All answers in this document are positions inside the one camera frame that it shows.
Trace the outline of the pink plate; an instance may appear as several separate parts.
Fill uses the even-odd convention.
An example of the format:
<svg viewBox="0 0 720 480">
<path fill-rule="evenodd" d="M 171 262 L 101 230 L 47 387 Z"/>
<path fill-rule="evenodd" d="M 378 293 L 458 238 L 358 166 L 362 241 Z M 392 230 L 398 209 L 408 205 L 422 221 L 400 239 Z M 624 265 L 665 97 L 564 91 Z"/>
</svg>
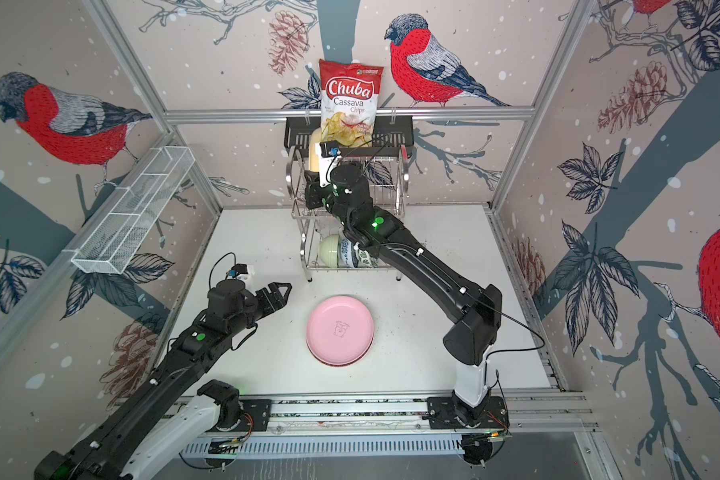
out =
<svg viewBox="0 0 720 480">
<path fill-rule="evenodd" d="M 334 296 L 312 311 L 306 327 L 306 344 L 321 363 L 343 367 L 368 352 L 374 335 L 375 322 L 363 302 L 350 296 Z"/>
</svg>

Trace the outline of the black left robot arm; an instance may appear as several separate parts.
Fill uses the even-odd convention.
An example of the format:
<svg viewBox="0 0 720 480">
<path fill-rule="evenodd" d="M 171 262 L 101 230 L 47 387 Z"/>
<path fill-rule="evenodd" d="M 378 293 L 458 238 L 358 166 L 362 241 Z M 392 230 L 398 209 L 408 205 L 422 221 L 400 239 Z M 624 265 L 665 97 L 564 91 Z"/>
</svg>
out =
<svg viewBox="0 0 720 480">
<path fill-rule="evenodd" d="M 37 479 L 150 479 L 203 432 L 224 431 L 252 418 L 237 388 L 219 380 L 204 384 L 184 410 L 163 415 L 227 352 L 235 335 L 254 333 L 258 320 L 287 304 L 292 286 L 272 282 L 251 293 L 239 279 L 208 292 L 202 310 L 170 346 L 156 369 L 102 425 L 68 453 L 50 452 L 34 470 Z"/>
</svg>

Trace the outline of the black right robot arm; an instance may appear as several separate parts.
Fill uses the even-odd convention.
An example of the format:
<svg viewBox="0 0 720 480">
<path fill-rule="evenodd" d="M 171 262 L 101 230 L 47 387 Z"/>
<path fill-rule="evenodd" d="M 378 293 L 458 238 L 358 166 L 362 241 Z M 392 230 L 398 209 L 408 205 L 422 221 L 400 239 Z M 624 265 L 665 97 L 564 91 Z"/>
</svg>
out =
<svg viewBox="0 0 720 480">
<path fill-rule="evenodd" d="M 376 206 L 358 165 L 335 167 L 327 181 L 312 171 L 306 171 L 304 178 L 307 208 L 324 208 L 342 225 L 353 247 L 407 277 L 453 323 L 443 344 L 460 363 L 452 393 L 454 409 L 463 422 L 476 420 L 491 391 L 486 368 L 502 321 L 501 291 L 458 274 L 426 249 L 400 219 Z"/>
</svg>

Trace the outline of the yellow plate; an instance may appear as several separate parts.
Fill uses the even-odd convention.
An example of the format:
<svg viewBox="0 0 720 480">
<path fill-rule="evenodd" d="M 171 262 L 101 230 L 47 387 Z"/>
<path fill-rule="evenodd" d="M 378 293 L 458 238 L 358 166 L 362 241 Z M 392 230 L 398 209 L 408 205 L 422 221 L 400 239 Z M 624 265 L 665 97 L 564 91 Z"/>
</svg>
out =
<svg viewBox="0 0 720 480">
<path fill-rule="evenodd" d="M 320 143 L 322 141 L 322 129 L 318 127 L 309 137 L 308 148 L 308 170 L 316 174 L 320 171 L 320 161 L 322 159 Z"/>
</svg>

